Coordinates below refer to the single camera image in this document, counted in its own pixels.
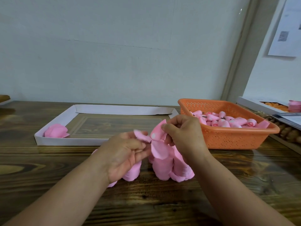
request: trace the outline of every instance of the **table surface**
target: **table surface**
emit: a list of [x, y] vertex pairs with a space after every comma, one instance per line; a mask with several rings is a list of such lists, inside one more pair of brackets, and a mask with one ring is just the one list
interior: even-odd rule
[[[71, 105], [14, 101], [0, 106], [0, 224], [44, 194], [95, 150], [93, 146], [36, 145], [34, 133]], [[262, 200], [301, 225], [299, 154], [270, 137], [256, 150], [211, 153]], [[151, 164], [143, 160], [140, 176], [108, 188], [84, 225], [177, 224], [221, 225], [195, 179], [160, 181]]]

